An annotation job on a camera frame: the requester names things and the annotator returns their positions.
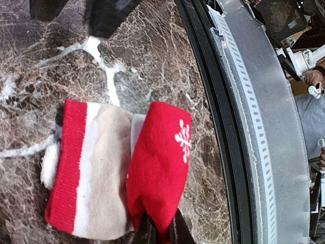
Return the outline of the left gripper white black left finger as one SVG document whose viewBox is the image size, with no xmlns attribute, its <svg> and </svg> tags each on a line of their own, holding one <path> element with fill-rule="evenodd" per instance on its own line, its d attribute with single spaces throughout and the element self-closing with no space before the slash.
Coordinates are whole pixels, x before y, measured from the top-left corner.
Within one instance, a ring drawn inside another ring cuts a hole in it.
<svg viewBox="0 0 325 244">
<path fill-rule="evenodd" d="M 131 244 L 156 244 L 157 230 L 151 217 L 145 212 Z"/>
</svg>

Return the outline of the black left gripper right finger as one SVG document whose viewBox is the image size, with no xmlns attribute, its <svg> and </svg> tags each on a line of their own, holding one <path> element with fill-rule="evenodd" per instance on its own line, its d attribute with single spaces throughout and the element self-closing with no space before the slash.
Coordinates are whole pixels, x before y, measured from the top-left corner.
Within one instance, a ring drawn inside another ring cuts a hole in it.
<svg viewBox="0 0 325 244">
<path fill-rule="evenodd" d="M 169 239 L 171 244 L 196 244 L 180 209 L 177 209 L 169 226 Z"/>
</svg>

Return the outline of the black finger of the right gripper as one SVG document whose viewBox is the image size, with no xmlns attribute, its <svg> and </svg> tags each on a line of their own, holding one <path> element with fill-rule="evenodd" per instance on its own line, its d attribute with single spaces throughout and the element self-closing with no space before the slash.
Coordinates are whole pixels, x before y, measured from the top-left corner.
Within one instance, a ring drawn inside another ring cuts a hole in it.
<svg viewBox="0 0 325 244">
<path fill-rule="evenodd" d="M 141 0 L 86 1 L 85 23 L 89 35 L 110 38 L 140 2 Z"/>
<path fill-rule="evenodd" d="M 68 0 L 29 0 L 29 12 L 32 19 L 52 21 L 57 17 Z"/>
</svg>

